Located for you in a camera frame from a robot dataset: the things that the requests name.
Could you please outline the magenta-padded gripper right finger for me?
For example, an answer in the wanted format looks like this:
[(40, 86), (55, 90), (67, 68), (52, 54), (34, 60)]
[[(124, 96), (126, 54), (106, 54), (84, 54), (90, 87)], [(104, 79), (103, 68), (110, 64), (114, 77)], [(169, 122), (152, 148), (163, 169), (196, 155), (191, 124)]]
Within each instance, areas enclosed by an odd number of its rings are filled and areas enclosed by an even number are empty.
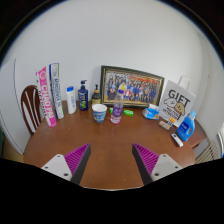
[(136, 143), (132, 145), (132, 154), (136, 160), (144, 185), (148, 185), (182, 169), (168, 154), (158, 155)]

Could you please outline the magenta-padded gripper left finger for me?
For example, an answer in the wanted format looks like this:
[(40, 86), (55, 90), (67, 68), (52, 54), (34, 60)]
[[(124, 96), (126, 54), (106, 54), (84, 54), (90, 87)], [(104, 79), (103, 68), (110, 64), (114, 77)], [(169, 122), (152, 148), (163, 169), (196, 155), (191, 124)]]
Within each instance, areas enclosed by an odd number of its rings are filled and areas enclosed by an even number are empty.
[(56, 154), (42, 169), (79, 185), (91, 154), (89, 143), (66, 155)]

